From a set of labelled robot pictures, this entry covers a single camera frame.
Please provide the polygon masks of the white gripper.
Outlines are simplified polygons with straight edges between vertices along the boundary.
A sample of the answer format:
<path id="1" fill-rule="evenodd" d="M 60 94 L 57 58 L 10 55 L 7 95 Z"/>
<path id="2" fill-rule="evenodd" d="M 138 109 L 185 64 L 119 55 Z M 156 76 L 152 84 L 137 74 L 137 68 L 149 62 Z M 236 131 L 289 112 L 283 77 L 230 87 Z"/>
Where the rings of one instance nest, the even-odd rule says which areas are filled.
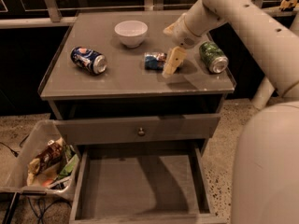
<path id="1" fill-rule="evenodd" d="M 199 22 L 185 12 L 174 23 L 164 28 L 164 34 L 171 36 L 177 45 L 168 51 L 162 72 L 163 77 L 171 77 L 186 58 L 186 49 L 193 48 L 199 42 Z"/>

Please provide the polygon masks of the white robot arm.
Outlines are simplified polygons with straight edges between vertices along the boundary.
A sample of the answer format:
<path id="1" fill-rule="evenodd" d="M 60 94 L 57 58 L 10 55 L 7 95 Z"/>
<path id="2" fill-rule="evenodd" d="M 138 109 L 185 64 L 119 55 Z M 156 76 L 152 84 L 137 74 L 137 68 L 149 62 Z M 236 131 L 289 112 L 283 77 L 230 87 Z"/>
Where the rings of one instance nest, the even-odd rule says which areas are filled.
<path id="1" fill-rule="evenodd" d="M 231 224 L 299 224 L 299 36 L 251 0 L 198 0 L 165 28 L 172 76 L 202 35 L 228 22 L 264 73 L 256 93 L 282 103 L 251 118 L 240 134 L 233 166 Z"/>

